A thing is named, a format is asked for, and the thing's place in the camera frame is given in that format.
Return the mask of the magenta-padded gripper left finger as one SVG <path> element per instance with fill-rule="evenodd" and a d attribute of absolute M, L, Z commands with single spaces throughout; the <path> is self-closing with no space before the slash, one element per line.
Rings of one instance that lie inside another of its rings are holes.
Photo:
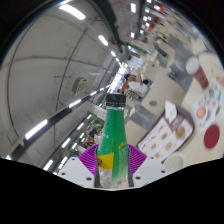
<path fill-rule="evenodd" d="M 94 188 L 98 169 L 96 149 L 97 145 L 94 145 L 79 157 L 70 157 L 58 176 L 81 187 Z"/>

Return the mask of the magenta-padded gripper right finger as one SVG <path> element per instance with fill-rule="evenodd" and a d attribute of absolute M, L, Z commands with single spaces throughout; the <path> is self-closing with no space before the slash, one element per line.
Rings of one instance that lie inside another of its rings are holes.
<path fill-rule="evenodd" d="M 143 187 L 167 175 L 166 168 L 154 156 L 146 156 L 136 147 L 129 145 L 128 184 Z"/>

